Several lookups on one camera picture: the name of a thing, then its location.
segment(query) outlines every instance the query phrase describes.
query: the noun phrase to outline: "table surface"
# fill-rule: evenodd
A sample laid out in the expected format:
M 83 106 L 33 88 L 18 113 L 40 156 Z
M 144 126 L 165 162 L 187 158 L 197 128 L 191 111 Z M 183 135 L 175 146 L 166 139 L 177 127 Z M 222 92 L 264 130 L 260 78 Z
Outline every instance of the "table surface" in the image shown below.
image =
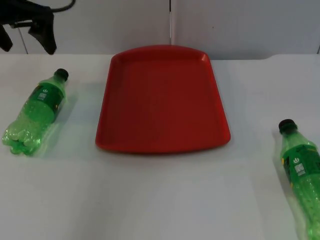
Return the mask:
M 320 56 L 212 61 L 231 141 L 160 156 L 95 146 L 111 57 L 0 55 L 2 131 L 39 81 L 61 67 L 70 73 L 46 150 L 25 157 L 0 146 L 3 239 L 298 239 L 278 123 L 294 119 L 320 145 Z

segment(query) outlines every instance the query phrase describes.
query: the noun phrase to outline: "red tray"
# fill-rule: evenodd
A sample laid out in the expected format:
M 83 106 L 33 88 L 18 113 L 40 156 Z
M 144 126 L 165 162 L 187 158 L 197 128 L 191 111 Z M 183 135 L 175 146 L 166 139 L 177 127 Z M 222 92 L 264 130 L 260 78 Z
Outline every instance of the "red tray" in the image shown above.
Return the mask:
M 207 54 L 170 45 L 115 55 L 95 137 L 126 153 L 178 153 L 229 142 L 230 131 Z

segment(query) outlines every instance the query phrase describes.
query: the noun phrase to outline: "bottle label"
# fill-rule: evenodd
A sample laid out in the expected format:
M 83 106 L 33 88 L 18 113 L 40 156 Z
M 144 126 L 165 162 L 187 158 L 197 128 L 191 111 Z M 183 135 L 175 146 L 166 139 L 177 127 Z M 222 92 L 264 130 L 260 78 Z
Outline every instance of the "bottle label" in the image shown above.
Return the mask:
M 47 82 L 40 83 L 29 97 L 29 100 L 40 101 L 48 105 L 52 109 L 55 118 L 59 113 L 63 99 L 64 94 L 62 91 L 55 85 Z
M 286 151 L 282 157 L 286 175 L 293 186 L 299 178 L 320 174 L 320 155 L 311 145 L 299 145 Z

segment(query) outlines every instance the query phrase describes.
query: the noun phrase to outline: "black cable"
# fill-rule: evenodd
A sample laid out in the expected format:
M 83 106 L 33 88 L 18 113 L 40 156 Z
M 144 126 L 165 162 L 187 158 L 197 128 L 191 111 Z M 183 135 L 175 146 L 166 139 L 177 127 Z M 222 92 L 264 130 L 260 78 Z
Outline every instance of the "black cable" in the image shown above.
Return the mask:
M 69 5 L 63 6 L 63 7 L 60 7 L 60 8 L 52 8 L 50 12 L 52 12 L 52 13 L 60 13 L 60 12 L 67 11 L 70 8 L 72 8 L 75 5 L 75 3 L 76 3 L 76 0 L 72 0 Z

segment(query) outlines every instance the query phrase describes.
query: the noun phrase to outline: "green plastic bottle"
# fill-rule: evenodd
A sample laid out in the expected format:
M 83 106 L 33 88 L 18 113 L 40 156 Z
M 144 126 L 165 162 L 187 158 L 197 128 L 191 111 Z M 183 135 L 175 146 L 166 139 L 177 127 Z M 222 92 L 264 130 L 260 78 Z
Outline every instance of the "green plastic bottle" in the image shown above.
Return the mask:
M 3 144 L 11 146 L 13 154 L 32 155 L 39 149 L 64 102 L 68 76 L 68 72 L 60 68 L 51 78 L 39 82 L 33 90 L 18 117 L 2 137 Z
M 320 240 L 320 155 L 293 120 L 281 121 L 279 130 L 283 137 L 281 162 L 304 212 L 308 239 Z

